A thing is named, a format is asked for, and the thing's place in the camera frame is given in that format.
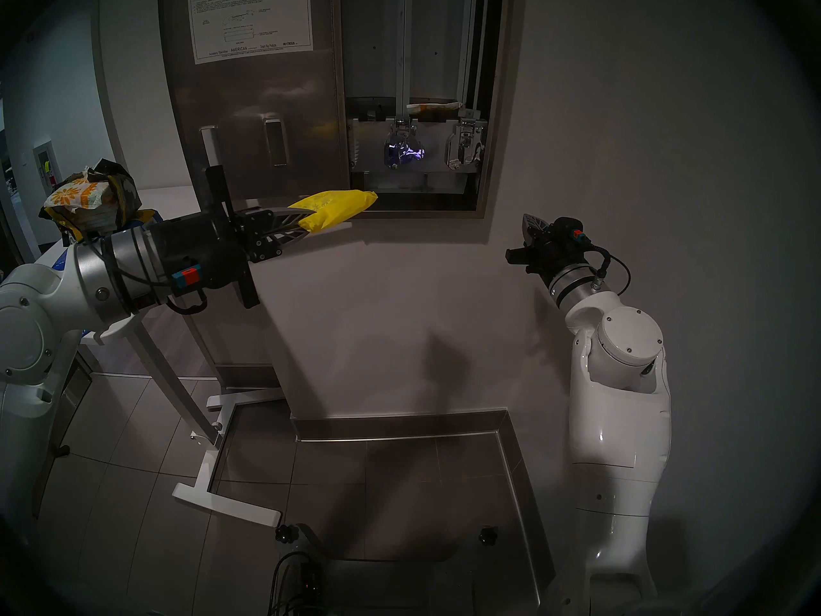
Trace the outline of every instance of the metal handle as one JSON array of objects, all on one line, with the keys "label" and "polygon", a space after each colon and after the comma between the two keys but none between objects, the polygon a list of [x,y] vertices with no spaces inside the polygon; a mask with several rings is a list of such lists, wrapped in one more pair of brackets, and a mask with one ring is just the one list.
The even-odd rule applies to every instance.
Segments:
[{"label": "metal handle", "polygon": [[288,146],[282,119],[265,119],[265,138],[268,141],[271,164],[274,167],[288,165]]},{"label": "metal handle", "polygon": [[217,143],[217,126],[205,126],[199,128],[199,133],[203,137],[203,145],[205,146],[205,155],[208,157],[208,165],[222,164],[219,158],[219,146]]}]

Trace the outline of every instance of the gray floor tile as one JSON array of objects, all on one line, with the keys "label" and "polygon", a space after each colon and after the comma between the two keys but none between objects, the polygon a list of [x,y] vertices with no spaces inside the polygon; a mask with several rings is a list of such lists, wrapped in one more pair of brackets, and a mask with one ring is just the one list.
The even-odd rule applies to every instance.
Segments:
[{"label": "gray floor tile", "polygon": [[438,481],[368,483],[365,557],[438,561],[453,550],[449,499]]},{"label": "gray floor tile", "polygon": [[[200,380],[191,392],[191,397],[208,417],[208,421],[216,421],[219,411],[209,412],[205,405],[211,395],[220,395],[220,392],[221,387],[216,380]],[[180,419],[159,471],[168,475],[196,477],[204,454],[205,447],[191,438],[191,428]]]},{"label": "gray floor tile", "polygon": [[44,568],[54,578],[75,580],[85,526],[106,464],[69,455],[55,460],[37,521]]},{"label": "gray floor tile", "polygon": [[498,541],[487,552],[489,565],[477,572],[478,613],[535,613],[532,573],[507,477],[473,477],[448,486],[453,495],[449,531],[461,544],[477,538],[483,526],[497,528]]},{"label": "gray floor tile", "polygon": [[231,422],[220,479],[289,483],[295,451],[296,435],[285,402],[240,406]]},{"label": "gray floor tile", "polygon": [[[183,382],[190,393],[195,380]],[[159,472],[180,416],[154,380],[148,383],[122,431],[111,463]]]},{"label": "gray floor tile", "polygon": [[439,481],[436,440],[368,441],[365,480]]},{"label": "gray floor tile", "polygon": [[190,616],[199,559],[210,513],[173,498],[178,481],[194,479],[157,475],[137,539],[128,595],[165,616]]},{"label": "gray floor tile", "polygon": [[505,474],[495,433],[437,437],[436,446],[442,481]]},{"label": "gray floor tile", "polygon": [[75,455],[107,462],[147,385],[142,378],[95,375],[63,443]]},{"label": "gray floor tile", "polygon": [[364,441],[298,442],[292,483],[365,483],[365,450]]},{"label": "gray floor tile", "polygon": [[80,554],[80,579],[125,594],[137,536],[154,481],[152,472],[109,465],[100,484]]},{"label": "gray floor tile", "polygon": [[365,486],[292,484],[285,522],[305,523],[336,559],[362,559]]},{"label": "gray floor tile", "polygon": [[[221,481],[217,492],[281,511],[288,499],[287,484]],[[214,514],[199,564],[194,615],[264,614],[277,560],[273,528]]]}]

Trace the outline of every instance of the sticker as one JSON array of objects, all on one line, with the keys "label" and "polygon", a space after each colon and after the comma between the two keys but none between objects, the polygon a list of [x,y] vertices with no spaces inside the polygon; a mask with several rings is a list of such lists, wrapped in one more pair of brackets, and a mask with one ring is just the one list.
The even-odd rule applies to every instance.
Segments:
[{"label": "sticker", "polygon": [[314,49],[310,0],[188,0],[194,63]]}]

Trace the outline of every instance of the yellow cloth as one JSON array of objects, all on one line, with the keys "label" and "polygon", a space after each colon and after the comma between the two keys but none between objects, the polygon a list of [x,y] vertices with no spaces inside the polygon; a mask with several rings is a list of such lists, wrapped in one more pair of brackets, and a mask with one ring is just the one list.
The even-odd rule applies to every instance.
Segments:
[{"label": "yellow cloth", "polygon": [[314,210],[314,214],[300,221],[300,227],[316,233],[342,223],[351,216],[364,212],[376,201],[373,191],[334,190],[320,191],[291,205],[295,210]]}]

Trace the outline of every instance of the black knob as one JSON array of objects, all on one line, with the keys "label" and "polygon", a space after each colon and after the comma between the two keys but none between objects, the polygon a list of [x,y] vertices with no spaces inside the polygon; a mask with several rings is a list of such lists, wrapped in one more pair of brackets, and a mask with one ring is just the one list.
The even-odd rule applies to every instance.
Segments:
[{"label": "black knob", "polygon": [[495,527],[483,527],[482,531],[478,533],[478,541],[482,545],[495,545],[498,538],[499,533]]},{"label": "black knob", "polygon": [[273,532],[273,538],[280,543],[293,543],[300,538],[300,531],[296,526],[278,526]]}]

